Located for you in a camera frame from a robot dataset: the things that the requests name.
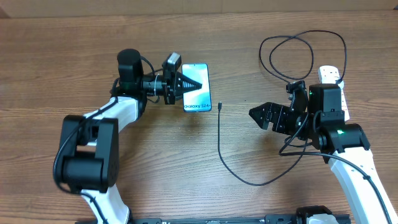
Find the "Samsung Galaxy smartphone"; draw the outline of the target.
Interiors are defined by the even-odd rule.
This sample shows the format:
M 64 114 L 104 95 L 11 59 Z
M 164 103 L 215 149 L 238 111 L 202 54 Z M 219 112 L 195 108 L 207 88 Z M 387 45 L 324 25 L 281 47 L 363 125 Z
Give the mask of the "Samsung Galaxy smartphone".
M 206 63 L 191 63 L 182 65 L 184 78 L 183 109 L 185 112 L 211 111 L 211 93 L 208 65 Z

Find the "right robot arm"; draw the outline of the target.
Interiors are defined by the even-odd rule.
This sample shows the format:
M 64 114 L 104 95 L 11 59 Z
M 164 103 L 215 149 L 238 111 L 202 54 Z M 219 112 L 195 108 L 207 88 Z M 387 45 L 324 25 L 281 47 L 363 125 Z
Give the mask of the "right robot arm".
M 267 102 L 249 110 L 262 129 L 310 140 L 338 179 L 356 223 L 397 223 L 397 214 L 377 174 L 371 145 L 358 124 L 345 121 L 337 84 L 288 84 L 290 106 Z

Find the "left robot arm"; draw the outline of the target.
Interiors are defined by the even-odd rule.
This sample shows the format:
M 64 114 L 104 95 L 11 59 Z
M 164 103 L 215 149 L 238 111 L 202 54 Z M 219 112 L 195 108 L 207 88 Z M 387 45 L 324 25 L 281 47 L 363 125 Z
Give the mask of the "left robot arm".
M 131 209 L 123 202 L 116 180 L 119 173 L 119 133 L 137 121 L 152 96 L 167 105 L 185 93 L 202 88 L 179 72 L 181 56 L 173 52 L 156 70 L 144 73 L 146 58 L 136 49 L 117 55 L 119 77 L 109 101 L 101 108 L 63 119 L 59 150 L 53 162 L 53 181 L 63 192 L 81 196 L 95 215 L 94 223 L 133 223 Z

